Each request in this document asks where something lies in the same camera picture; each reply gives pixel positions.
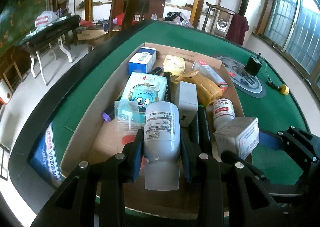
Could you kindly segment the black pen yellow cap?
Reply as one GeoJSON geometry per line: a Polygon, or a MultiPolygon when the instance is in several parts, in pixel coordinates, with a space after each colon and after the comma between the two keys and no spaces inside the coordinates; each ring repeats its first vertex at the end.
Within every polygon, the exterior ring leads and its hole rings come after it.
{"type": "Polygon", "coordinates": [[[188,133],[191,142],[199,145],[202,153],[213,155],[207,112],[203,105],[198,105],[197,113],[188,127],[188,133]]]}

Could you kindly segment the white pill bottle green label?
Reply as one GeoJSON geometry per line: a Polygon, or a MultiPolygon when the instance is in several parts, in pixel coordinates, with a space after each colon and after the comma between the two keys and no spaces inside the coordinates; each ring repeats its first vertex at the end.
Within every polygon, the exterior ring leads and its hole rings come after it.
{"type": "Polygon", "coordinates": [[[180,121],[170,102],[154,102],[146,108],[144,125],[144,188],[151,191],[179,189],[180,121]]]}

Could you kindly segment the small white medicine box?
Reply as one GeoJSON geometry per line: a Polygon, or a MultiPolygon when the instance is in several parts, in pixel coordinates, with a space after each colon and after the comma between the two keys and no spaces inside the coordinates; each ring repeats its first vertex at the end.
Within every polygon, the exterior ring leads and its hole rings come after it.
{"type": "Polygon", "coordinates": [[[226,126],[214,133],[218,156],[225,151],[246,159],[259,144],[257,117],[235,117],[226,126]]]}

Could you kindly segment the white power adapter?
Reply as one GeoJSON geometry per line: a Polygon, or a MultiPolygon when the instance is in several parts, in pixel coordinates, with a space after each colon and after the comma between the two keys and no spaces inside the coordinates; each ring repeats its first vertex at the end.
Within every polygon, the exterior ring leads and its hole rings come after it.
{"type": "Polygon", "coordinates": [[[174,104],[178,107],[181,127],[188,127],[198,110],[196,85],[180,81],[175,92],[174,104]]]}

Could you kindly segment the black pen blue ends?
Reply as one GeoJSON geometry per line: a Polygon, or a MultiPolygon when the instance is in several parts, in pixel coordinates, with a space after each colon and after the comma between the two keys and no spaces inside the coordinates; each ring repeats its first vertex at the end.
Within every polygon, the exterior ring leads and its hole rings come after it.
{"type": "Polygon", "coordinates": [[[167,80],[167,85],[166,85],[166,89],[165,89],[165,96],[164,96],[164,101],[166,102],[172,102],[171,99],[171,74],[170,72],[164,72],[163,76],[166,78],[167,80]]]}

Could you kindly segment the teal cartoon tissue pack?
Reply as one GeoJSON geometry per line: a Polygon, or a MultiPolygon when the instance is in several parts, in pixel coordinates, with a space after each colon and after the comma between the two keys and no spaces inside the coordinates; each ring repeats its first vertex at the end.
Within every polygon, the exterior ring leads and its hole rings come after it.
{"type": "Polygon", "coordinates": [[[167,79],[163,76],[132,72],[120,100],[138,103],[142,114],[149,104],[164,100],[166,87],[167,79]]]}

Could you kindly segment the yellow padded envelope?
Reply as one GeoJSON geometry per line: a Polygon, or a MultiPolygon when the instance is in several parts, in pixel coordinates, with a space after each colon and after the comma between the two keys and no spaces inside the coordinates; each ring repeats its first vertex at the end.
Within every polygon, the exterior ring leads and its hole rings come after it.
{"type": "Polygon", "coordinates": [[[223,95],[222,89],[212,80],[201,75],[198,70],[183,74],[177,78],[177,81],[193,83],[196,86],[198,101],[204,107],[208,107],[223,95]]]}

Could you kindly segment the red grey toothpaste box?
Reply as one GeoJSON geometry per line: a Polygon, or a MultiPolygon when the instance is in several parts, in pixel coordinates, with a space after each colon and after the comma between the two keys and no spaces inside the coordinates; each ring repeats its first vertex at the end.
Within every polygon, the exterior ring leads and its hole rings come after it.
{"type": "Polygon", "coordinates": [[[223,93],[227,90],[227,82],[205,61],[194,61],[192,70],[198,70],[201,75],[213,81],[223,93]]]}

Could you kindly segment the blue white medicine box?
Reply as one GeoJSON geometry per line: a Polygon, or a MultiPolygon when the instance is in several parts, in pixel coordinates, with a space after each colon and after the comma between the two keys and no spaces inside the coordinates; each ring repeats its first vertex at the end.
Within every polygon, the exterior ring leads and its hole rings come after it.
{"type": "Polygon", "coordinates": [[[128,62],[129,74],[150,72],[156,62],[156,53],[155,48],[140,47],[128,62]]]}

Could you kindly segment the cream rounded plastic case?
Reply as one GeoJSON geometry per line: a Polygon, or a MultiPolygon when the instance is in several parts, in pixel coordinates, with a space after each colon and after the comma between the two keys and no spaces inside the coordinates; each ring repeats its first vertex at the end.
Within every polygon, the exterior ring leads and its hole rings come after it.
{"type": "Polygon", "coordinates": [[[168,72],[172,76],[181,76],[185,71],[184,58],[166,55],[163,62],[163,72],[168,72]]]}

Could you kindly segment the clear bag with pink item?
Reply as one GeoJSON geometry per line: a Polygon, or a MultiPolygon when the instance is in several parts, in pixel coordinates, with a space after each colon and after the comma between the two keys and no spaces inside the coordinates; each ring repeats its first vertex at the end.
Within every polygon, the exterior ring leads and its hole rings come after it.
{"type": "Polygon", "coordinates": [[[139,129],[144,127],[145,113],[139,111],[136,101],[116,101],[114,104],[116,136],[124,146],[135,140],[139,129]]]}

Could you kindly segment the black pen purple cap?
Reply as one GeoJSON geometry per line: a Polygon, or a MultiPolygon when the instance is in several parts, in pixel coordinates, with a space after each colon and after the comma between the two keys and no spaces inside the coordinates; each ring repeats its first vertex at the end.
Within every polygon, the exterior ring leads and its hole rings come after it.
{"type": "Polygon", "coordinates": [[[115,115],[114,115],[114,107],[113,106],[107,107],[102,112],[101,116],[106,122],[111,122],[115,117],[115,115]]]}

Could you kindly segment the cardboard box tray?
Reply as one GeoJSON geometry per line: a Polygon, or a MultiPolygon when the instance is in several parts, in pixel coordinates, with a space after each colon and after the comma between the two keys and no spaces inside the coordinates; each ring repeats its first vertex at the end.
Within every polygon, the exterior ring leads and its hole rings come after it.
{"type": "MultiPolygon", "coordinates": [[[[165,98],[167,79],[162,76],[129,73],[127,57],[99,90],[82,116],[65,150],[60,168],[67,177],[82,161],[97,164],[121,152],[140,128],[146,131],[143,147],[164,150],[178,144],[178,115],[162,108],[151,111],[148,103],[165,98]]],[[[178,162],[172,189],[161,190],[164,174],[158,166],[148,167],[142,160],[138,178],[124,186],[124,203],[128,209],[172,219],[195,219],[197,195],[191,191],[178,162]]]]}

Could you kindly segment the yellow tape roll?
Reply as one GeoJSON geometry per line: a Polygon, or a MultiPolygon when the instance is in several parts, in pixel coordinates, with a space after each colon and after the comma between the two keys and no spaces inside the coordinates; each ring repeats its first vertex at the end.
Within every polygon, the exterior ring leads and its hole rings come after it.
{"type": "Polygon", "coordinates": [[[283,95],[288,95],[290,93],[290,89],[287,85],[281,85],[278,91],[283,95]]]}

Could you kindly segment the small black connector block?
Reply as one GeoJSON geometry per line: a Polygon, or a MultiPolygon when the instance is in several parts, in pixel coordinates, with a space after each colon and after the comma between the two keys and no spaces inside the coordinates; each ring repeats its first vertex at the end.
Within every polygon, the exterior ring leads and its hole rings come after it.
{"type": "Polygon", "coordinates": [[[275,89],[277,91],[280,91],[280,86],[276,85],[273,81],[268,80],[266,84],[271,87],[272,89],[275,89]]]}

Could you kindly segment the round grey table control panel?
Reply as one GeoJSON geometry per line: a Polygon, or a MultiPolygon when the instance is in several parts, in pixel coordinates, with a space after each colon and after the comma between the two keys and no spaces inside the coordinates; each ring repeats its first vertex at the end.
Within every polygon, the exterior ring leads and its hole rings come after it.
{"type": "Polygon", "coordinates": [[[237,89],[257,99],[265,97],[266,90],[261,80],[256,76],[249,75],[242,63],[225,56],[216,56],[215,58],[223,63],[237,89]]]}

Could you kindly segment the black cylindrical motor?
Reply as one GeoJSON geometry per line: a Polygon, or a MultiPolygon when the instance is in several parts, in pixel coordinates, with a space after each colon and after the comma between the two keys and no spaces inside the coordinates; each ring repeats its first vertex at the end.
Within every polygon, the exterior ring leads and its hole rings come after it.
{"type": "Polygon", "coordinates": [[[261,53],[258,56],[250,56],[246,65],[245,71],[251,76],[256,76],[262,67],[262,63],[259,61],[261,53]]]}

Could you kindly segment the wooden chair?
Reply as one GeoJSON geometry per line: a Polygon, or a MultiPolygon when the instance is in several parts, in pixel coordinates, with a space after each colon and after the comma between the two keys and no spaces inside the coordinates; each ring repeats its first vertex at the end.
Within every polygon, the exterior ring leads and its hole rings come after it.
{"type": "MultiPolygon", "coordinates": [[[[132,22],[135,20],[135,14],[138,10],[139,0],[127,0],[126,8],[123,13],[122,23],[120,25],[116,25],[113,22],[113,14],[115,11],[115,7],[117,5],[118,0],[112,0],[110,17],[108,22],[108,30],[104,35],[100,35],[90,40],[86,40],[88,51],[92,51],[93,48],[101,44],[101,38],[104,38],[104,41],[108,40],[113,36],[114,33],[118,34],[120,31],[127,30],[132,26],[132,22]]],[[[141,22],[143,19],[143,12],[145,8],[145,4],[148,0],[144,0],[142,9],[140,11],[139,21],[141,22]]]]}

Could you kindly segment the window with metal grille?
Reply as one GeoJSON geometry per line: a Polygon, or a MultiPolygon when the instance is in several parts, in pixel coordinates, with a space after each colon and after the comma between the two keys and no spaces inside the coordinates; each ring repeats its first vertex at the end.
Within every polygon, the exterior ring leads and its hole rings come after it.
{"type": "Polygon", "coordinates": [[[255,32],[319,89],[319,0],[265,0],[255,32]]]}

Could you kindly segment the dark red hanging cloth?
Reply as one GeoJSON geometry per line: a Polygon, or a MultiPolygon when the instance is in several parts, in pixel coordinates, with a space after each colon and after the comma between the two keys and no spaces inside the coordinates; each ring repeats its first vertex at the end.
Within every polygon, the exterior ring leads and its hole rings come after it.
{"type": "Polygon", "coordinates": [[[242,46],[247,31],[249,31],[247,18],[239,14],[234,14],[225,38],[228,41],[242,46]]]}

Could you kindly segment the wooden valet stand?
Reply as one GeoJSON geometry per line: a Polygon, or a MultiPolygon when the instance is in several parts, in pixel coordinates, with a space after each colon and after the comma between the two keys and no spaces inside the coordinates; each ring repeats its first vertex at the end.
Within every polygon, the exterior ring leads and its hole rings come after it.
{"type": "Polygon", "coordinates": [[[207,10],[202,12],[205,14],[202,31],[206,31],[207,23],[211,19],[208,33],[225,38],[235,12],[220,5],[210,4],[209,2],[206,2],[206,5],[208,7],[207,10]]]}

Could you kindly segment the pile of clothes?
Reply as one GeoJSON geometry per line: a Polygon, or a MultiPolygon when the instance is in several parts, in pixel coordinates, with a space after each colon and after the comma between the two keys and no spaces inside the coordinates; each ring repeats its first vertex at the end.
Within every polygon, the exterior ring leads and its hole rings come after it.
{"type": "Polygon", "coordinates": [[[193,25],[190,23],[188,18],[182,12],[168,12],[164,18],[164,22],[169,22],[176,25],[192,28],[193,25]]]}

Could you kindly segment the white standing air conditioner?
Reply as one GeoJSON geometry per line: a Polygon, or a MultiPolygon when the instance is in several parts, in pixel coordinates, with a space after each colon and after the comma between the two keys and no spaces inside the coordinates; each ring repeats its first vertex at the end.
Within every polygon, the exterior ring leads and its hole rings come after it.
{"type": "Polygon", "coordinates": [[[238,14],[247,19],[249,30],[252,31],[262,0],[241,0],[238,14]]]}

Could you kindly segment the black side table white legs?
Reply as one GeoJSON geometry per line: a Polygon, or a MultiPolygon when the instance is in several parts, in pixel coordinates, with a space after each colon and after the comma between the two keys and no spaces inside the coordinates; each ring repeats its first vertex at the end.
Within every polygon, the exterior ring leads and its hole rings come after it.
{"type": "Polygon", "coordinates": [[[34,65],[35,60],[37,60],[39,63],[42,80],[45,85],[48,85],[43,73],[40,50],[43,47],[48,46],[49,51],[51,51],[56,58],[54,47],[52,47],[52,42],[54,40],[57,40],[57,46],[67,56],[69,63],[73,63],[71,53],[63,45],[62,36],[68,34],[69,31],[78,28],[80,20],[81,17],[79,15],[60,17],[57,20],[54,20],[52,23],[46,25],[45,27],[36,28],[16,43],[16,46],[20,46],[22,49],[26,50],[29,53],[31,59],[30,71],[34,78],[36,78],[34,65]]]}

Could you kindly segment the red white plastic bag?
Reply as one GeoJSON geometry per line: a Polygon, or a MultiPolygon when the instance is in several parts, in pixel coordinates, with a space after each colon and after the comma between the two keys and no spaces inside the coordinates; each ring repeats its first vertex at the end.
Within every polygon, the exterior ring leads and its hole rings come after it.
{"type": "Polygon", "coordinates": [[[59,14],[54,11],[44,11],[35,20],[36,28],[43,28],[59,18],[59,14]]]}

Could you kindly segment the large green floral painting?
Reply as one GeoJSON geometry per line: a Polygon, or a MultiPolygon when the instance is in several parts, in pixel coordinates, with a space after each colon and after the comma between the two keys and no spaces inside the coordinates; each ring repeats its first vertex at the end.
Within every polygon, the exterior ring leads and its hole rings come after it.
{"type": "Polygon", "coordinates": [[[1,12],[1,54],[34,29],[46,9],[47,0],[8,0],[1,12]]]}

